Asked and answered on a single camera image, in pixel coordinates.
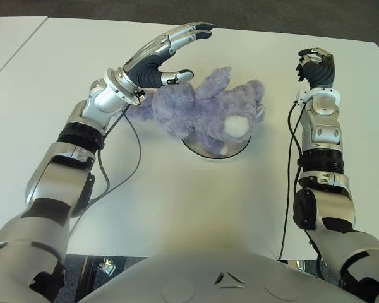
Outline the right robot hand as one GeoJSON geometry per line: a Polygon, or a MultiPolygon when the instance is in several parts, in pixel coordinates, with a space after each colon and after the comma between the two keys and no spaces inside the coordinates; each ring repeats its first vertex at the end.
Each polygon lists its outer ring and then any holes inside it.
{"type": "Polygon", "coordinates": [[[307,80],[310,89],[332,88],[335,79],[334,56],[319,48],[303,49],[298,52],[296,67],[298,81],[307,80]]]}

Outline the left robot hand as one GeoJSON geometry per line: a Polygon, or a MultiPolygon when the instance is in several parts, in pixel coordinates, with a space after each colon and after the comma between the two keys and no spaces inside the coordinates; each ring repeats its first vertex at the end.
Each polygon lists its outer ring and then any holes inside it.
{"type": "Polygon", "coordinates": [[[213,27],[211,23],[191,22],[158,35],[118,68],[118,82],[130,92],[138,88],[160,88],[189,82],[194,77],[189,69],[161,72],[159,68],[185,45],[210,38],[213,27]]]}

